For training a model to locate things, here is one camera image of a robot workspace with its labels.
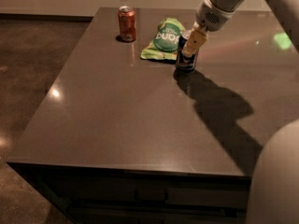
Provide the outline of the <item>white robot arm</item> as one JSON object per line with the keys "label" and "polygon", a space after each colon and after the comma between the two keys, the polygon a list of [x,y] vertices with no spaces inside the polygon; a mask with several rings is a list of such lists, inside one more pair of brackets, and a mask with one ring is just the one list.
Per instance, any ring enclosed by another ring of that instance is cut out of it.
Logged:
{"label": "white robot arm", "polygon": [[[192,56],[244,0],[201,0],[183,55]],[[299,51],[299,0],[264,0]],[[299,224],[299,119],[263,148],[251,179],[246,224]]]}

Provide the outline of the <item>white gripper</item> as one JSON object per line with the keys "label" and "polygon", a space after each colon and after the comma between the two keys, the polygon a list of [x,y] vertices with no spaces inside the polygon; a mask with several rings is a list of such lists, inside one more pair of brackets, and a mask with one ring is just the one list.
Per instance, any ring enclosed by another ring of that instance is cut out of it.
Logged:
{"label": "white gripper", "polygon": [[201,0],[195,15],[195,28],[182,32],[187,39],[183,46],[182,54],[185,57],[192,57],[207,41],[207,31],[215,32],[220,30],[235,13],[218,8],[212,0]]}

